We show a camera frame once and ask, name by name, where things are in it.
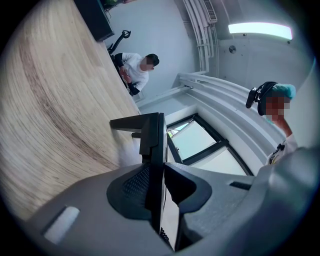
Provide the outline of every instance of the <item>vr headset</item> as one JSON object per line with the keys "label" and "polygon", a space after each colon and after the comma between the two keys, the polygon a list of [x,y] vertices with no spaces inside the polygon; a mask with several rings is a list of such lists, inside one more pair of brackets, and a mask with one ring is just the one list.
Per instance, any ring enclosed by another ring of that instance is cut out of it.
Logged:
{"label": "vr headset", "polygon": [[252,88],[249,92],[248,99],[246,100],[246,108],[250,109],[254,102],[258,103],[258,113],[260,116],[264,116],[266,114],[266,106],[262,106],[261,101],[266,96],[266,94],[275,86],[277,82],[265,82],[257,88]]}

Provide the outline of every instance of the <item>ceiling light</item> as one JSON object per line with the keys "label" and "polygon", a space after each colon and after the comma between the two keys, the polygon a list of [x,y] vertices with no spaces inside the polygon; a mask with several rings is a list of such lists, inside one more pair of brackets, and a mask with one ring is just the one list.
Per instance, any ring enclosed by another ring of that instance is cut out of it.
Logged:
{"label": "ceiling light", "polygon": [[250,22],[250,23],[239,23],[229,25],[230,34],[235,33],[258,33],[273,35],[285,39],[292,40],[291,29],[288,26],[265,23],[265,22]]}

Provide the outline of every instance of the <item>wooden surface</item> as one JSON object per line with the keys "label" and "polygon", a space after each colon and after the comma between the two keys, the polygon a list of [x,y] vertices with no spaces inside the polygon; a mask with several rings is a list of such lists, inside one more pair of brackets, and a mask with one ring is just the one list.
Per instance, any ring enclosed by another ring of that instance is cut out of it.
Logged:
{"label": "wooden surface", "polygon": [[21,22],[0,85],[2,195],[19,217],[76,181],[141,163],[139,141],[109,125],[138,108],[73,0],[41,1]]}

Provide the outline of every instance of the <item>black window frame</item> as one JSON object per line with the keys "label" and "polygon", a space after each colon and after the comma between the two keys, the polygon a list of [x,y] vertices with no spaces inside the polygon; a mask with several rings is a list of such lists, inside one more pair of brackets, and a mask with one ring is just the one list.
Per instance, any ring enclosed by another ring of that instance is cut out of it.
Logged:
{"label": "black window frame", "polygon": [[234,159],[238,162],[238,164],[241,166],[243,171],[247,176],[254,176],[250,168],[247,166],[247,164],[243,161],[243,159],[238,155],[238,153],[235,151],[235,149],[229,144],[229,141],[222,137],[210,124],[208,124],[201,116],[199,116],[198,113],[194,113],[192,115],[187,116],[186,118],[183,118],[179,121],[176,121],[174,123],[171,123],[167,125],[167,130],[172,129],[174,127],[179,127],[180,125],[185,124],[188,121],[195,121],[200,125],[215,141],[216,143],[205,148],[204,150],[182,160],[179,152],[171,139],[170,136],[168,136],[168,146],[171,150],[171,153],[173,155],[173,158],[176,163],[183,164],[186,166],[190,166],[207,156],[211,155],[212,153],[218,151],[222,147],[226,147],[227,150],[231,153],[231,155],[234,157]]}

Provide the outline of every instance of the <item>white shirt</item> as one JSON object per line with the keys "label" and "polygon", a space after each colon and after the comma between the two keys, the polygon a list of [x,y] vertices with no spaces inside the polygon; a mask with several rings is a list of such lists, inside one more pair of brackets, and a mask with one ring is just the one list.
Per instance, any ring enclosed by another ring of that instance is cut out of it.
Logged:
{"label": "white shirt", "polygon": [[284,149],[283,150],[277,149],[275,152],[270,154],[267,157],[267,161],[265,165],[270,165],[270,159],[271,159],[271,165],[275,164],[280,158],[282,158],[286,154],[294,152],[298,148],[298,144],[293,134],[287,137],[281,145],[284,146]]}
{"label": "white shirt", "polygon": [[137,53],[122,53],[123,65],[126,68],[132,83],[136,83],[135,88],[139,91],[143,89],[149,80],[149,73],[147,71],[142,71],[140,68],[143,59],[144,58]]}

